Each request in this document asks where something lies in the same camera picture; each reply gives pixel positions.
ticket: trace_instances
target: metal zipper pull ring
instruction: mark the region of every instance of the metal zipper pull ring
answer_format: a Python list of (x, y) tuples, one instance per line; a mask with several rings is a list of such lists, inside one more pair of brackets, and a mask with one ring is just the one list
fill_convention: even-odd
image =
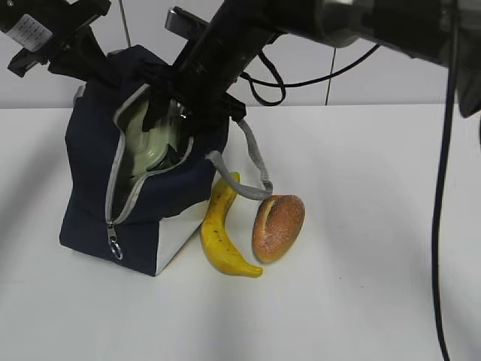
[(117, 241), (117, 233), (115, 232), (115, 228), (113, 224), (109, 224), (107, 226), (107, 234), (108, 234), (108, 246), (112, 251), (112, 254), (117, 258), (119, 261), (123, 259), (123, 251)]

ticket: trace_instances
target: white wall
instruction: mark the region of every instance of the white wall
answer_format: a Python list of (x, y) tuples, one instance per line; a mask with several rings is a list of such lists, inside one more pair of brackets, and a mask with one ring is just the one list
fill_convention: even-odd
[[(215, 14), (222, 0), (124, 0), (133, 44), (142, 44), (168, 62), (173, 62), (185, 41), (164, 29), (168, 9), (178, 5), (206, 20)], [(126, 46), (118, 0), (107, 17), (93, 26), (106, 52)], [(360, 57), (372, 44), (367, 41), (339, 50), (335, 68), (339, 69)], [(25, 79), (7, 70), (10, 59), (20, 49), (0, 34), (0, 108), (60, 108), (71, 105), (78, 81), (47, 72), (38, 66)], [(290, 35), (279, 39), (265, 52), (278, 67), (286, 82), (309, 80), (328, 74), (333, 50)], [(251, 75), (269, 80), (271, 76), (259, 61), (249, 68)], [(438, 103), (445, 93), (446, 70), (391, 50), (379, 50), (365, 64), (332, 83), (331, 105)], [(268, 99), (278, 99), (275, 89), (259, 91)], [(257, 105), (244, 80), (231, 93), (248, 105)], [(327, 84), (289, 91), (286, 105), (323, 105)]]

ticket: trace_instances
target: yellow banana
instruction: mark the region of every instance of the yellow banana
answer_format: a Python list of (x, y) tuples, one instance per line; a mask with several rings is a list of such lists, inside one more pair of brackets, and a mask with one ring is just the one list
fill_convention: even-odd
[[(238, 182), (241, 176), (231, 174)], [(263, 269), (250, 265), (232, 244), (225, 231), (225, 219), (237, 193), (221, 178), (212, 191), (207, 216), (201, 227), (202, 247), (210, 263), (226, 275), (257, 278)]]

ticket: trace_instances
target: gray bag strap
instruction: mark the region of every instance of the gray bag strap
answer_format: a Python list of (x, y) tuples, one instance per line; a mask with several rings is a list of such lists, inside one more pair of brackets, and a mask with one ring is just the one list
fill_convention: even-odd
[(259, 146), (257, 145), (256, 137), (254, 136), (252, 129), (245, 120), (241, 120), (237, 124), (246, 136), (250, 159), (253, 161), (254, 165), (256, 165), (257, 169), (261, 171), (261, 182), (264, 185), (264, 189), (261, 190), (255, 187), (244, 186), (243, 184), (235, 181), (225, 166), (222, 154), (218, 150), (210, 152), (206, 156), (206, 159), (212, 162), (213, 166), (219, 172), (221, 177), (224, 178), (228, 185), (237, 194), (243, 196), (244, 198), (252, 199), (253, 201), (264, 201), (272, 196), (274, 189), (271, 181), (269, 180), (268, 170), (265, 167), (264, 160), (261, 156), (261, 152), (259, 151)]
[(77, 99), (82, 98), (84, 93), (85, 93), (85, 85), (80, 85), (74, 95), (74, 106), (75, 106), (75, 103), (77, 102)]

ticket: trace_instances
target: white table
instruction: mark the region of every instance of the white table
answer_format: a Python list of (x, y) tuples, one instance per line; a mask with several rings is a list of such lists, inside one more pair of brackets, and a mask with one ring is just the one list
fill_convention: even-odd
[[(277, 193), (306, 203), (297, 243), (257, 279), (221, 275), (198, 235), (157, 278), (58, 243), (71, 190), (70, 110), (0, 111), (0, 359), (441, 360), (430, 228), (443, 108), (253, 108)], [(442, 232), (442, 295), (453, 360), (481, 354), (481, 150), (455, 121)], [(234, 126), (225, 152), (257, 184)], [(257, 204), (227, 228), (255, 262)]]

